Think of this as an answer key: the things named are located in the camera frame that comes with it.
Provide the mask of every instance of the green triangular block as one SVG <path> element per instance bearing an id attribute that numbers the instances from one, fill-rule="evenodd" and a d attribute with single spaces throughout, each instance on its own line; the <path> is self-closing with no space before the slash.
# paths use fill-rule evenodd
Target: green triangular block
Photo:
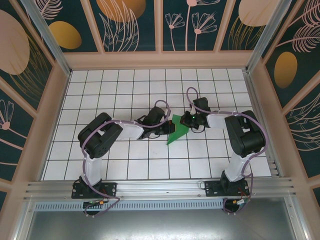
<path id="1" fill-rule="evenodd" d="M 181 138 L 183 135 L 186 135 L 189 132 L 189 128 L 180 123 L 180 119 L 181 116 L 173 114 L 172 122 L 175 124 L 175 132 L 169 135 L 168 142 L 166 143 L 167 145 Z"/>

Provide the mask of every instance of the purple cable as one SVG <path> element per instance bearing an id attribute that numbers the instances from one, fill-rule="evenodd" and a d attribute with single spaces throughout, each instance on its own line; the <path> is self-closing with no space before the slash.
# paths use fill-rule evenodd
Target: purple cable
<path id="1" fill-rule="evenodd" d="M 105 127 L 106 125 L 108 124 L 111 124 L 111 123 L 124 123 L 124 124 L 132 124 L 132 125 L 137 125 L 137 126 L 140 126 L 142 128 L 149 128 L 149 129 L 152 129 L 152 128 L 157 128 L 159 126 L 161 126 L 162 124 L 164 124 L 170 114 L 171 114 L 171 110 L 170 110 L 170 106 L 169 104 L 164 101 L 164 100 L 157 100 L 154 104 L 154 106 L 157 105 L 158 102 L 163 102 L 166 104 L 166 107 L 168 109 L 168 112 L 164 118 L 164 120 L 156 125 L 152 125 L 152 126 L 148 126 L 148 125 L 143 125 L 143 124 L 140 124 L 136 121 L 127 121 L 127 120 L 124 120 L 124 121 L 121 121 L 121 120 L 110 120 L 110 121 L 106 121 L 104 122 L 103 124 L 101 124 L 99 127 L 97 127 L 92 133 L 89 134 L 89 136 L 84 140 L 83 144 L 82 144 L 82 147 L 81 147 L 81 151 L 82 151 L 82 154 L 84 156 L 83 158 L 83 163 L 82 163 L 82 171 L 83 171 L 83 176 L 84 176 L 84 179 L 85 179 L 85 182 L 86 184 L 89 186 L 89 188 L 94 191 L 95 193 L 101 195 L 102 197 L 104 198 L 108 198 L 108 199 L 117 199 L 113 204 L 111 204 L 107 209 L 103 210 L 103 211 L 100 211 L 98 212 L 96 215 L 93 215 L 92 217 L 94 218 L 95 216 L 98 217 L 98 216 L 101 216 L 102 214 L 104 214 L 105 212 L 107 212 L 109 209 L 111 209 L 114 205 L 116 205 L 119 201 L 120 201 L 120 198 L 119 197 L 116 197 L 116 196 L 111 196 L 111 195 L 107 195 L 107 194 L 104 194 L 98 190 L 96 190 L 89 182 L 88 178 L 87 178 L 87 174 L 86 174 L 86 159 L 87 159 L 87 153 L 85 151 L 85 146 L 87 145 L 88 141 L 92 138 L 92 136 L 94 134 L 96 134 L 100 129 L 102 129 L 103 127 Z M 88 213 L 87 213 L 87 209 L 90 207 L 90 205 L 88 205 L 85 209 L 84 209 L 84 213 L 85 215 L 88 217 Z"/>
<path id="2" fill-rule="evenodd" d="M 195 106 L 195 105 L 193 104 L 193 102 L 190 100 L 190 98 L 189 98 L 189 90 L 190 90 L 190 89 L 192 89 L 192 90 L 195 91 L 195 93 L 196 93 L 196 98 L 198 98 L 198 91 L 197 91 L 194 87 L 192 87 L 192 86 L 188 87 L 188 89 L 186 90 L 186 98 L 188 99 L 190 105 L 191 105 L 192 107 L 194 107 L 195 109 L 197 109 L 198 111 L 203 112 L 203 113 L 206 113 L 206 114 L 240 115 L 240 116 L 242 116 L 242 117 L 245 117 L 245 118 L 251 120 L 252 122 L 254 122 L 254 123 L 261 129 L 261 131 L 262 131 L 262 133 L 263 133 L 263 135 L 264 135 L 264 139 L 265 139 L 265 146 L 264 146 L 264 148 L 263 148 L 260 152 L 257 152 L 257 153 L 255 153 L 255 154 L 253 154 L 252 156 L 250 156 L 250 157 L 248 158 L 248 160 L 245 162 L 245 164 L 243 165 L 243 168 L 242 168 L 242 170 L 241 170 L 241 174 L 242 174 L 243 177 L 245 177 L 245 178 L 251 177 L 250 194 L 249 194 L 249 196 L 248 196 L 248 198 L 249 198 L 249 200 L 250 200 L 251 194 L 252 194 L 252 189 L 253 189 L 254 175 L 253 175 L 253 173 L 250 173 L 249 175 L 245 175 L 245 170 L 246 170 L 248 164 L 250 163 L 251 159 L 253 159 L 253 158 L 255 158 L 255 157 L 263 154 L 263 153 L 267 150 L 267 148 L 268 148 L 268 146 L 269 146 L 269 144 L 270 144 L 270 140 L 269 140 L 269 137 L 268 137 L 268 134 L 267 134 L 266 130 L 261 126 L 261 124 L 260 124 L 257 120 L 255 120 L 255 119 L 252 118 L 251 116 L 248 116 L 248 115 L 246 115 L 246 114 L 244 114 L 244 113 L 241 113 L 241 112 L 235 112 L 235 111 L 234 111 L 234 112 L 231 112 L 231 111 L 206 111 L 206 110 L 202 110 L 201 108 Z M 225 198 L 225 199 L 223 200 L 223 211 L 224 211 L 225 213 L 233 213 L 233 212 L 231 212 L 230 210 L 228 210 L 228 209 L 225 208 L 225 204 L 226 204 L 226 201 L 227 201 L 227 200 L 228 200 L 228 198 Z M 245 204 L 240 210 L 236 211 L 236 213 L 239 213 L 241 210 L 243 210 L 246 205 L 247 205 L 247 204 Z"/>

